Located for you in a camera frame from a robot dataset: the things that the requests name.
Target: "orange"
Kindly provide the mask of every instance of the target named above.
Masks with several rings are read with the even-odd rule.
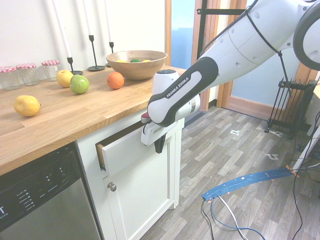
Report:
[[[108,75],[106,83],[112,89],[119,89],[125,84],[125,79],[120,72],[115,71]]]

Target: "wood-look floor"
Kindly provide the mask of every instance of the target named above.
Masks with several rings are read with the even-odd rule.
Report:
[[[210,240],[208,223],[201,214],[201,194],[236,177],[276,169],[292,157],[294,141],[274,128],[271,130],[276,134],[264,133],[266,124],[250,116],[212,107],[185,127],[179,205],[168,210],[142,240]],[[306,144],[306,136],[300,135],[296,143]],[[273,159],[270,159],[266,154],[277,156],[271,155]],[[320,180],[318,172],[309,171],[309,175]],[[254,228],[267,240],[291,240],[300,226],[293,181],[294,177],[290,176],[255,183],[224,194],[222,198],[233,210],[239,226]],[[320,184],[301,171],[295,189],[303,219],[295,239],[320,240]],[[204,203],[204,210],[210,216],[209,203]],[[214,211],[221,221],[234,224],[221,201],[215,201]],[[238,232],[219,223],[214,222],[212,228],[215,240],[242,239]],[[243,233],[249,240],[262,239],[252,231],[243,230]]]

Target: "wooden countertop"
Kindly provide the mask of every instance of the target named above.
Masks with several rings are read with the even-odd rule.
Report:
[[[174,69],[180,75],[185,71],[170,66],[163,69]],[[0,175],[146,108],[153,78],[126,80],[122,88],[112,90],[106,79],[113,71],[85,71],[90,87],[82,95],[48,81],[13,91],[0,89]],[[41,108],[35,116],[24,117],[15,111],[14,101],[20,95],[38,99]]]

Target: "glass jar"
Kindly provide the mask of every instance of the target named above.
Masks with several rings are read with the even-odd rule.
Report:
[[[40,83],[35,63],[24,63],[16,66],[26,86],[37,85]]]
[[[4,90],[11,91],[21,87],[14,66],[0,67],[0,84]]]
[[[49,82],[57,81],[57,73],[60,71],[60,61],[48,60],[43,61],[42,66],[45,71],[46,78]]]

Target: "cabinet knob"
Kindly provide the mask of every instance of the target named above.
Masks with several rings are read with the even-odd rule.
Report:
[[[113,184],[112,182],[109,182],[107,185],[108,189],[110,189],[112,192],[115,192],[117,190],[117,186]]]

